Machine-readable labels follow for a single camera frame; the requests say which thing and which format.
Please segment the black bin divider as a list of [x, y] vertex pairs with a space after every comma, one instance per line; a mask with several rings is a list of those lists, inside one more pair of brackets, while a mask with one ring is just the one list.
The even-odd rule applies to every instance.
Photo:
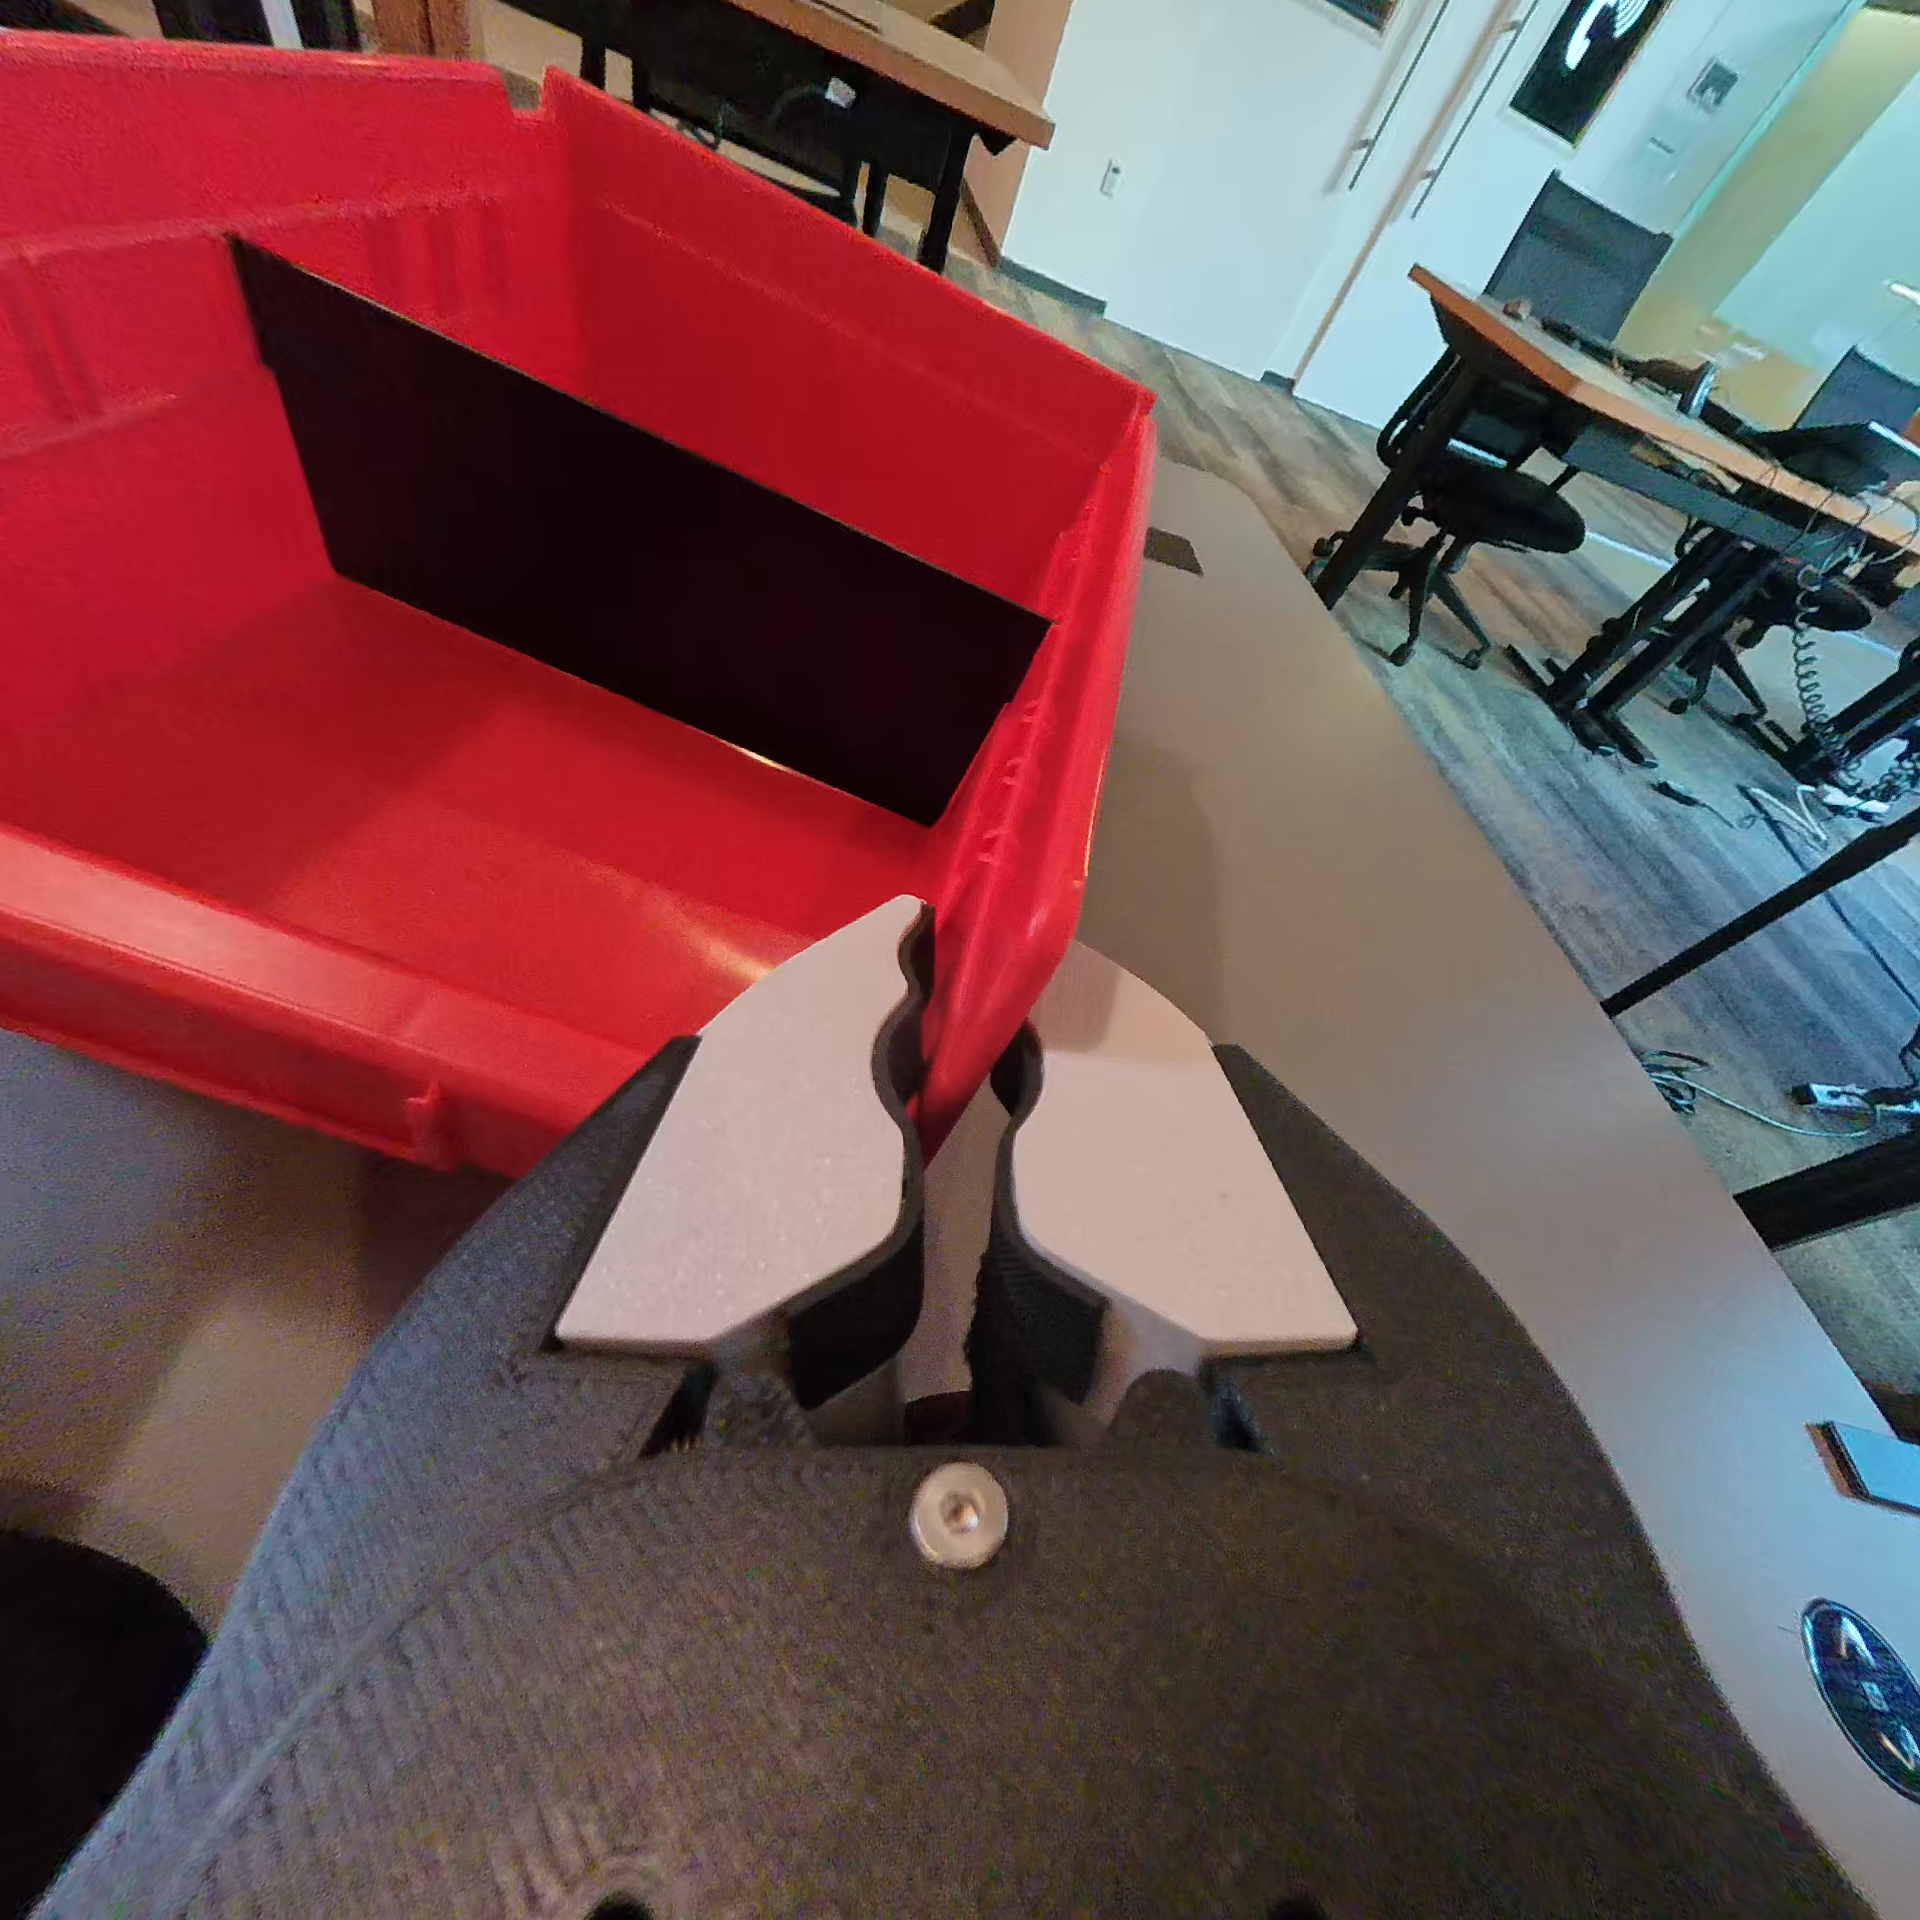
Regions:
[[251, 241], [332, 569], [936, 827], [1049, 624]]

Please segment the black phone sign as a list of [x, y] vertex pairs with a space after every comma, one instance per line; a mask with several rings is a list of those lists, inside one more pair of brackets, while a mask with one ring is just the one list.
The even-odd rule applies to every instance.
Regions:
[[1575, 148], [1664, 14], [1668, 2], [1566, 2], [1510, 112]]

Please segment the wooden top office desk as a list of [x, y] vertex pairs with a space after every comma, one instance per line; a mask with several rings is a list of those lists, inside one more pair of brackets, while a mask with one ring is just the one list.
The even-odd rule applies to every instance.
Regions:
[[515, 2], [579, 42], [579, 79], [631, 68], [631, 106], [786, 174], [786, 189], [881, 236], [891, 187], [927, 194], [918, 266], [948, 271], [972, 152], [1047, 152], [1031, 86], [942, 20], [897, 2]]
[[1538, 448], [1563, 468], [1664, 502], [1698, 527], [1579, 658], [1555, 670], [1518, 658], [1528, 684], [1587, 753], [1654, 768], [1659, 758], [1625, 723], [1625, 705], [1694, 644], [1751, 612], [1772, 569], [1825, 582], [1859, 561], [1890, 561], [1899, 569], [1917, 561], [1917, 527], [1899, 524], [1903, 502], [1804, 476], [1766, 448], [1683, 417], [1622, 372], [1602, 372], [1600, 360], [1544, 323], [1421, 266], [1410, 281], [1435, 304], [1442, 354], [1380, 436], [1386, 475], [1357, 524], [1313, 552], [1309, 586], [1326, 608], [1339, 608], [1357, 575], [1392, 574], [1416, 617], [1427, 600], [1450, 593], [1452, 552], [1538, 552], [1531, 534], [1545, 519], [1518, 510], [1544, 505], [1548, 487], [1469, 455], [1462, 439], [1503, 391], [1538, 407]]

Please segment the red plastic bin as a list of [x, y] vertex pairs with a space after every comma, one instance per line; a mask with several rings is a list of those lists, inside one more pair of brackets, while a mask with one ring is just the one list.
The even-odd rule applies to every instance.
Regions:
[[[930, 827], [343, 580], [239, 236], [1049, 624]], [[529, 1170], [897, 896], [938, 1144], [1082, 914], [1152, 396], [586, 84], [4, 35], [4, 1028]]]

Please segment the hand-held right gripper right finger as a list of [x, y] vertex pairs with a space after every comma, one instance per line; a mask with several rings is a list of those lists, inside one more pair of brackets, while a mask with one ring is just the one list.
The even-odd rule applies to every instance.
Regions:
[[1005, 1107], [979, 1318], [1044, 1408], [1359, 1344], [1210, 1038], [1084, 944], [992, 1074]]

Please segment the round blue sticker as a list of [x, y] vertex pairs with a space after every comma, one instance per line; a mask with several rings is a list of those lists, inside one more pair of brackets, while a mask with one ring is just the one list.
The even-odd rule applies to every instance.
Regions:
[[1917, 1804], [1917, 1674], [1855, 1609], [1815, 1598], [1800, 1622], [1810, 1683], [1848, 1745]]

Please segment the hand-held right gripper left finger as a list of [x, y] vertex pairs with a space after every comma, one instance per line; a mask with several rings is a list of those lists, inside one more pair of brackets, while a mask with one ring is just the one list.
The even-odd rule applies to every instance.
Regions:
[[871, 1401], [926, 1302], [930, 911], [897, 896], [718, 1012], [554, 1339], [571, 1355], [785, 1366], [804, 1408]]

